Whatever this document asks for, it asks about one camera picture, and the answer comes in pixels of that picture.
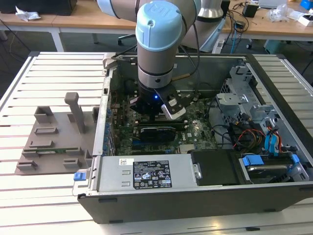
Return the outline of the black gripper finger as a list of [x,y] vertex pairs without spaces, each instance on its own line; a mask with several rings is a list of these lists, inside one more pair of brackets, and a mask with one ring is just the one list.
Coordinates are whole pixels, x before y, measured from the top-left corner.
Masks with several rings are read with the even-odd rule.
[[135,97],[130,101],[130,108],[137,113],[149,117],[149,121],[155,121],[154,107],[141,97]]

